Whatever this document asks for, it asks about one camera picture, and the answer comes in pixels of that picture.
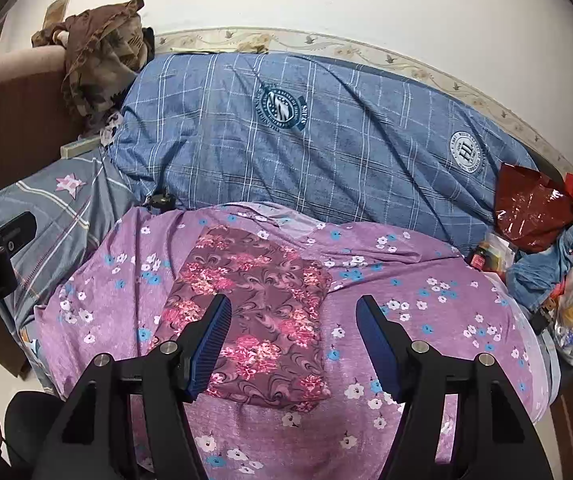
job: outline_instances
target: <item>metal screw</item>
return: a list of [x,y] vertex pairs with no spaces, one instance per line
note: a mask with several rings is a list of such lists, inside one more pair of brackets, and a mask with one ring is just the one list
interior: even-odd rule
[[484,366],[492,366],[495,363],[495,357],[491,354],[480,354],[478,359]]
[[103,367],[108,365],[110,361],[111,356],[109,354],[99,354],[95,356],[95,359],[93,359],[93,364],[99,367]]
[[174,341],[167,341],[167,342],[162,343],[160,345],[160,352],[162,352],[163,354],[167,354],[167,355],[172,354],[177,349],[178,349],[178,345]]
[[429,343],[426,341],[414,341],[411,343],[411,349],[418,354],[425,354],[429,351]]

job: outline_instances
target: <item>tile floor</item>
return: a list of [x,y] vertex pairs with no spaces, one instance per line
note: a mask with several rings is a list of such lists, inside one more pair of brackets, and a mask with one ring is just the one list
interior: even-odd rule
[[[0,365],[0,425],[2,426],[2,431],[4,431],[4,412],[6,407],[15,393],[22,390],[41,390],[40,383],[35,374],[29,374],[28,378],[23,381],[22,379],[13,377]],[[535,425],[535,430],[545,448],[545,453],[547,454],[551,470],[553,471],[553,478],[555,480],[562,480],[560,453],[553,429],[553,419],[548,410],[543,419]],[[6,456],[6,450],[3,450],[3,455]]]

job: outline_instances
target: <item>pink star patch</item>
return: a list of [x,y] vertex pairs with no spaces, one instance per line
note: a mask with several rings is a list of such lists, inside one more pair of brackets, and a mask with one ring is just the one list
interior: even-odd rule
[[75,196],[77,195],[78,188],[86,184],[86,182],[78,180],[73,173],[68,174],[64,178],[56,178],[56,180],[57,180],[57,187],[55,188],[55,190],[68,191],[74,200]]

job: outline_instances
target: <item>purple fabric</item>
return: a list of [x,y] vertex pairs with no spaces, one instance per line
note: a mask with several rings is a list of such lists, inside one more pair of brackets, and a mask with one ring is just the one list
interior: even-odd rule
[[[378,477],[403,407],[381,391],[359,335],[355,305],[362,294],[372,294],[410,338],[424,339],[443,354],[467,359],[482,351],[493,354],[532,419],[539,416],[547,386],[534,381],[534,376],[545,375],[541,355],[526,350],[532,347],[532,332],[524,330],[523,317],[512,310],[505,292],[468,267],[457,250],[391,226],[316,226],[296,212],[276,219],[271,211],[262,205],[158,217],[141,208],[129,211],[48,305],[36,308],[40,344],[59,391],[70,392],[99,352],[123,359],[146,351],[177,273],[198,238],[204,229],[225,224],[291,247],[327,267],[333,281],[320,308],[320,327],[331,398],[303,413],[199,396],[186,413],[214,480],[240,474],[265,479]],[[455,415],[456,399],[447,399],[439,460],[451,455]],[[141,422],[141,413],[134,416]],[[136,426],[136,450],[146,463],[143,425]]]
[[310,411],[331,392],[323,379],[319,308],[331,278],[291,247],[221,225],[198,238],[162,311],[153,345],[175,339],[218,293],[232,319],[207,393]]

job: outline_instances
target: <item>white wall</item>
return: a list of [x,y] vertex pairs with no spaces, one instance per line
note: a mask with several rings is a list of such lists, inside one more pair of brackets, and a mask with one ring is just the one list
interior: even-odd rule
[[[30,46],[54,0],[19,0],[0,52]],[[71,0],[69,14],[127,0]],[[411,56],[480,89],[573,164],[573,6],[568,0],[144,0],[156,34],[204,27],[322,32]]]

